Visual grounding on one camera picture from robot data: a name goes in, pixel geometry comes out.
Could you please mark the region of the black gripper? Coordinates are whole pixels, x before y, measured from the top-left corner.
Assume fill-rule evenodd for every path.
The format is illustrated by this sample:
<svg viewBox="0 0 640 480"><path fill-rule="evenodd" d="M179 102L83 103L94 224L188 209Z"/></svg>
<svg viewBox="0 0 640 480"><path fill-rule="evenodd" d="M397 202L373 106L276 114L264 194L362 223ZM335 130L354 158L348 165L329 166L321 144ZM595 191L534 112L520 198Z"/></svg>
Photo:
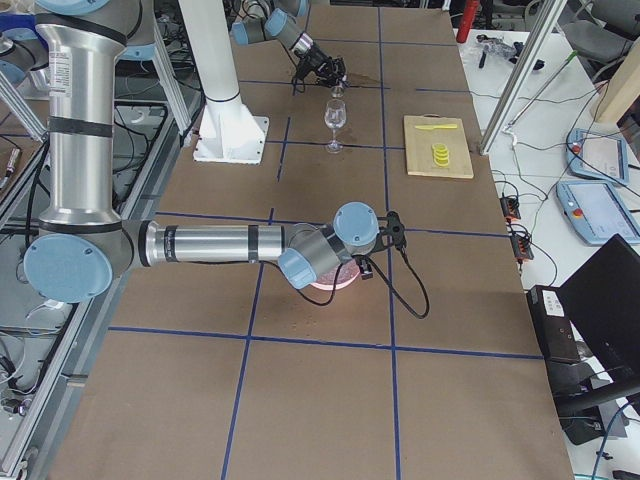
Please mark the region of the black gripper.
<svg viewBox="0 0 640 480"><path fill-rule="evenodd" d="M357 266L359 268L360 276L362 279L371 279L374 276L372 262L368 256L358 256Z"/></svg>
<svg viewBox="0 0 640 480"><path fill-rule="evenodd" d="M346 66L341 57L333 58L319 47L311 47L304 53L297 65L297 78L304 80L310 73L316 76L319 86L344 86Z"/></svg>

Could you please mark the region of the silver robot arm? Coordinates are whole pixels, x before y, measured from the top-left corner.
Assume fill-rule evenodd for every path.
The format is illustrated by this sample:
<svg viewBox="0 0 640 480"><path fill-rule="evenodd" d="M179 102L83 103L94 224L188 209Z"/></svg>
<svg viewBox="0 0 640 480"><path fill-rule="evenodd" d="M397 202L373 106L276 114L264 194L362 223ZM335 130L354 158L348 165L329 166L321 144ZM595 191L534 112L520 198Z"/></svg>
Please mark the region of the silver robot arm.
<svg viewBox="0 0 640 480"><path fill-rule="evenodd" d="M239 45L277 40L295 67L291 79L295 88L304 87L312 74L317 85L344 89L348 85L344 60L326 54L297 24L308 9L308 1L233 1L231 10L239 20L230 25L230 32Z"/></svg>
<svg viewBox="0 0 640 480"><path fill-rule="evenodd" d="M326 55L297 25L304 1L248 4L246 17L229 24L234 5L184 1L205 98L195 159L257 164L268 121L243 104L231 44L276 40L297 57L295 75L314 75L328 87L346 80L343 61ZM257 263L273 260L296 289L381 246L374 210L361 202L342 206L331 223L277 226L160 226L126 221L112 204L116 63L156 50L150 1L38 1L34 40L48 48L50 203L39 217L38 237L27 244L24 271L42 295L80 303L103 293L136 266L161 262Z"/></svg>

